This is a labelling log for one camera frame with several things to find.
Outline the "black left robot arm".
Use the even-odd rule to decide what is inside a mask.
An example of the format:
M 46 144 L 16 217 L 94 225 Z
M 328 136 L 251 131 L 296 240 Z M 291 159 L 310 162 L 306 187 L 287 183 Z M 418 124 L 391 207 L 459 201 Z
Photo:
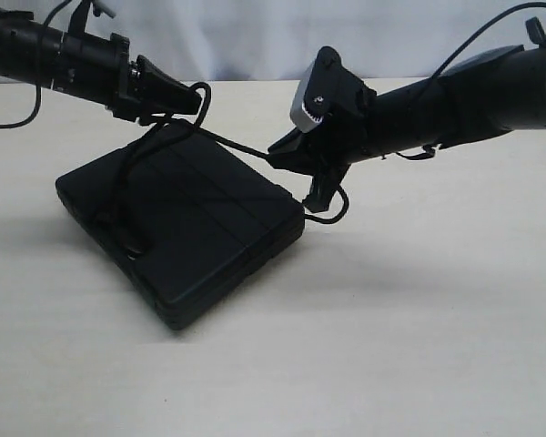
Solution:
M 41 25 L 30 11 L 0 8 L 0 76 L 106 107 L 114 117 L 145 124 L 153 115 L 195 115 L 200 94 L 155 66 L 130 57 L 130 41 L 86 31 L 91 9 L 83 1 L 67 30 Z

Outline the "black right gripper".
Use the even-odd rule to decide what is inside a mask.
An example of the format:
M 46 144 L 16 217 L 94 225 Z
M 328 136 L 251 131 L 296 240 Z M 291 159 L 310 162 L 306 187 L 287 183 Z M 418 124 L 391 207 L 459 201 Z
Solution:
M 364 86 L 360 117 L 331 114 L 308 136 L 293 128 L 268 148 L 268 163 L 274 169 L 313 176 L 303 200 L 309 212 L 328 211 L 349 165 L 364 158 L 361 149 L 368 141 L 367 122 L 376 97 L 374 89 Z

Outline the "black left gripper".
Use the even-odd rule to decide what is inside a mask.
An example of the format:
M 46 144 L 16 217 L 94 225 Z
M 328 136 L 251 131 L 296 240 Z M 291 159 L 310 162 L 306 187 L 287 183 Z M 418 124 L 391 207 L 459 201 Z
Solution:
M 115 49 L 114 81 L 106 108 L 113 117 L 137 123 L 142 116 L 142 104 L 151 113 L 195 115 L 200 109 L 200 94 L 190 86 L 164 73 L 145 56 L 138 57 L 138 97 L 135 96 L 132 63 L 129 57 L 130 41 L 112 34 L 110 42 Z

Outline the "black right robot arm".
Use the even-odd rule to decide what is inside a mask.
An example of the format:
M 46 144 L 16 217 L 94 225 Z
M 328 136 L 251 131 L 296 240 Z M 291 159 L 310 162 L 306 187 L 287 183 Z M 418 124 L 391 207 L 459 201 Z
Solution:
M 492 49 L 434 81 L 382 94 L 324 46 L 298 84 L 290 119 L 294 127 L 268 149 L 268 163 L 310 175 L 305 206 L 325 212 L 354 163 L 546 129 L 546 46 Z

